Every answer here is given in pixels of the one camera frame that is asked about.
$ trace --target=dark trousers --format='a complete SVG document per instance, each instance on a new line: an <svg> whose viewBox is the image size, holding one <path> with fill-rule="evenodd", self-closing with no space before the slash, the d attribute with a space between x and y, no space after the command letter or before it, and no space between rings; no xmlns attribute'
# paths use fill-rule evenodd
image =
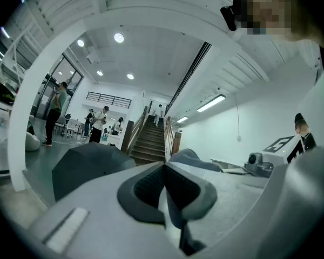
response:
<svg viewBox="0 0 324 259"><path fill-rule="evenodd" d="M52 134L56 121L59 119L61 112L58 110L49 110L47 122L45 124L45 132L47 134L47 143L52 143Z"/></svg>
<svg viewBox="0 0 324 259"><path fill-rule="evenodd" d="M97 142L97 143L99 143L100 140L101 140L101 133L102 133L102 131L100 129L93 128L92 129L91 136L90 136L89 143L90 142Z"/></svg>
<svg viewBox="0 0 324 259"><path fill-rule="evenodd" d="M85 126L84 126L84 136L88 137L89 136L89 124L90 123L85 123Z"/></svg>

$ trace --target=stair railing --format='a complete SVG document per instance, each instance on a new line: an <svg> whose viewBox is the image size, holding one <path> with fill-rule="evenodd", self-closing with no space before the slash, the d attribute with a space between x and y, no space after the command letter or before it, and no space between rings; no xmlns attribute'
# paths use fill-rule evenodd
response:
<svg viewBox="0 0 324 259"><path fill-rule="evenodd" d="M175 134L173 133L170 117L168 117L166 120L166 127L164 130L164 141L168 153L166 154L168 155L168 157L166 157L166 161L167 161L167 158L169 160L169 158L174 153L177 153L179 151L180 142L181 142L181 133L180 132L175 132Z"/></svg>
<svg viewBox="0 0 324 259"><path fill-rule="evenodd" d="M129 155L131 153L132 148L143 129L147 117L149 116L150 108L151 104L149 108L147 106L144 107L143 113L136 121L136 123L134 123L133 121L129 121L127 123L127 129L123 138L123 144L121 146L121 151L125 154Z"/></svg>

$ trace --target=black umbrella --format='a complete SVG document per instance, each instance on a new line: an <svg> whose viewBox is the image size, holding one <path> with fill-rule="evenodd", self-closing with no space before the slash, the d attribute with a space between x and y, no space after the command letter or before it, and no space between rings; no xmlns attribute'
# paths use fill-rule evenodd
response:
<svg viewBox="0 0 324 259"><path fill-rule="evenodd" d="M55 200L89 180L135 166L132 158L114 146L91 142L69 149L52 170Z"/></svg>

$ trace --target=green shirt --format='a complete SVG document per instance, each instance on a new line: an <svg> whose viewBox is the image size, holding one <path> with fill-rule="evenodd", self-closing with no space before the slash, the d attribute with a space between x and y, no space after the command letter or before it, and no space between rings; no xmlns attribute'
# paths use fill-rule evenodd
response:
<svg viewBox="0 0 324 259"><path fill-rule="evenodd" d="M59 102L60 107L58 107L57 104L56 104L56 102L55 102L55 97L57 95L59 95L58 102ZM67 98L66 90L60 90L59 94L56 94L55 97L54 97L53 101L50 104L50 109L51 110L60 110L61 111L62 108L63 108L63 105L64 105L64 103L66 101L66 98Z"/></svg>

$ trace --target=black railing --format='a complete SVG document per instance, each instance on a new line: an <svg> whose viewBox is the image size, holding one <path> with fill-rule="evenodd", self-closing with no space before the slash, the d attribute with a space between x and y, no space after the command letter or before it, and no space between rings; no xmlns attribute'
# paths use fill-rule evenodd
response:
<svg viewBox="0 0 324 259"><path fill-rule="evenodd" d="M211 47L210 43L204 42L204 44L200 48L198 54L194 58L193 63L191 64L190 68L188 69L186 75L184 76L184 79L182 80L181 84L179 85L176 93L174 94L171 102L167 105L166 112L165 112L164 116L167 115L168 110L171 108L171 106L173 105L173 103L175 102L177 97L179 96L180 92L183 90L184 86L187 84L188 80L192 76L194 70L196 70L196 68L200 64L201 60L205 57L205 55L208 52L208 50L210 49L210 47Z"/></svg>
<svg viewBox="0 0 324 259"><path fill-rule="evenodd" d="M103 104L109 104L113 106L121 106L124 108L130 108L132 100L112 95L100 94L95 92L88 92L86 96L87 100L97 101Z"/></svg>

